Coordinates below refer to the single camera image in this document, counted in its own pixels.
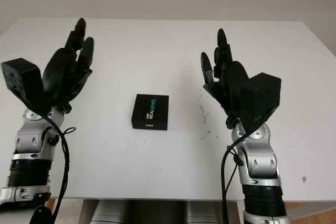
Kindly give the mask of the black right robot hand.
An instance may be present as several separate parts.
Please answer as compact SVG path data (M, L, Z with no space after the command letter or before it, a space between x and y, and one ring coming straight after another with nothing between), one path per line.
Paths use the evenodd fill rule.
M233 60L230 44L223 29L217 32L214 62L215 65L212 67L207 54L201 53L201 68L205 82L203 88L219 102L228 117L237 118L240 114L239 86L248 80L248 75L243 65Z

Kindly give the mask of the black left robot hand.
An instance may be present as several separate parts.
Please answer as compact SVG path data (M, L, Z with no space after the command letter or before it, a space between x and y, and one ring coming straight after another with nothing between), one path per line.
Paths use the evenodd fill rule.
M80 18L64 47L59 48L43 74L43 87L52 106L70 113L72 101L92 74L94 39L85 38L86 21Z

